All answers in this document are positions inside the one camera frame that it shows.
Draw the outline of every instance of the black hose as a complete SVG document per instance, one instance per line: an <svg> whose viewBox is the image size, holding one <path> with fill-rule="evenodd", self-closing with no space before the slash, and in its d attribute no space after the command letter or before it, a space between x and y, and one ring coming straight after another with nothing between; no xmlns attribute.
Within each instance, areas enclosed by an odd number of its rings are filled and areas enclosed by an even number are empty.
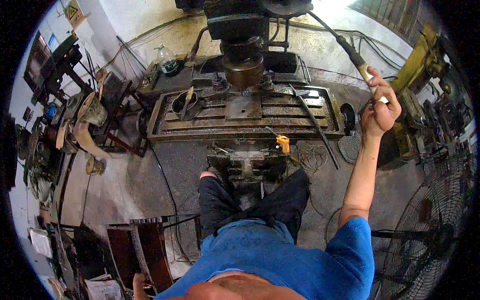
<svg viewBox="0 0 480 300"><path fill-rule="evenodd" d="M280 31L280 18L277 18L276 19L276 31L275 31L275 34L273 35L273 37L270 39L270 41L272 42L273 40L275 40L276 38L276 35L278 35L278 32Z"/></svg>
<svg viewBox="0 0 480 300"><path fill-rule="evenodd" d="M200 40L202 39L204 32L207 30L208 30L208 26L202 28L198 33L197 40L195 41L195 44L193 45L192 50L190 51L190 61L194 61L197 58L197 52L200 46Z"/></svg>
<svg viewBox="0 0 480 300"><path fill-rule="evenodd" d="M155 150L153 149L152 147L152 143L150 141L147 141L148 143L148 146L150 147L150 149L152 150L153 152L153 155L155 157L155 160L156 160L156 163L158 165L158 168L160 169L160 172L162 173L162 177L163 177L163 181L165 183L165 185L167 186L167 190L168 190L168 195L170 197L170 200L172 201L172 204L173 204L173 209L175 211L175 223L178 222L178 209L177 209L177 203L175 203L175 200L173 199L173 194L172 194L172 190L170 189L170 185L168 184L168 180L167 180L167 177L165 175L165 172L163 171L163 168L162 168L162 165L160 164L160 160L158 159L158 157L156 156L156 153L155 153ZM190 258L187 256L187 254L185 253L185 251L183 250L183 247L181 246L181 243L180 243L180 238L179 238L179 234L178 234L178 224L175 225L175 239L177 240L177 244L179 246L179 249L180 249L180 252L183 256L185 256L185 258L187 259L187 261L190 263L190 264L193 264L193 262L190 260Z"/></svg>

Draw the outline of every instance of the hand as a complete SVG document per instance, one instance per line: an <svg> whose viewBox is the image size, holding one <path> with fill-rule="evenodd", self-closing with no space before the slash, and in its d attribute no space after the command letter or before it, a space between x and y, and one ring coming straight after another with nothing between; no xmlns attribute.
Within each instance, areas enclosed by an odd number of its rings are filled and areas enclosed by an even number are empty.
<svg viewBox="0 0 480 300"><path fill-rule="evenodd" d="M380 139L385 132L393 127L395 120L402 112L402 108L392 87L382 78L380 73L374 67L368 67L367 72L373 75L373 78L368 81L368 85L376 86L377 90L363 113L361 126L364 137ZM388 104L380 101L382 96L387 98Z"/></svg>
<svg viewBox="0 0 480 300"><path fill-rule="evenodd" d="M133 276L133 283L143 283L145 281L146 277L143 274L140 273L135 273Z"/></svg>

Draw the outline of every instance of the paper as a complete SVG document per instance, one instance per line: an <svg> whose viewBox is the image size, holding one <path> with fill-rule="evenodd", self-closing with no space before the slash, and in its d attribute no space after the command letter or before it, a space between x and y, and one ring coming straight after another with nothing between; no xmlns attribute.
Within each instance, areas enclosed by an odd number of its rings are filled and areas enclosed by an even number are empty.
<svg viewBox="0 0 480 300"><path fill-rule="evenodd" d="M90 300L121 300L120 285L115 280L85 280Z"/></svg>
<svg viewBox="0 0 480 300"><path fill-rule="evenodd" d="M37 253L43 254L48 258L53 257L52 245L46 230L30 228L30 238L32 239L33 249Z"/></svg>

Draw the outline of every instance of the milling machine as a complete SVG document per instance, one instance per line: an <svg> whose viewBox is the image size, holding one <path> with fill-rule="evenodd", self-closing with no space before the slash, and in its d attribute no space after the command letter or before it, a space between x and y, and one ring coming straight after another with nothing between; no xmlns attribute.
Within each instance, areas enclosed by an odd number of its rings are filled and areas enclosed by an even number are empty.
<svg viewBox="0 0 480 300"><path fill-rule="evenodd" d="M221 40L222 54L197 59L198 44L193 47L194 96L185 101L185 89L160 95L147 128L151 142L206 141L209 164L239 187L275 182L285 172L289 153L266 126L293 144L322 139L296 93L304 94L326 138L345 135L334 95L311 86L305 63L287 52L288 21L313 9L310 0L211 0L203 2L203 9L211 38ZM286 20L284 41L268 39L271 17Z"/></svg>

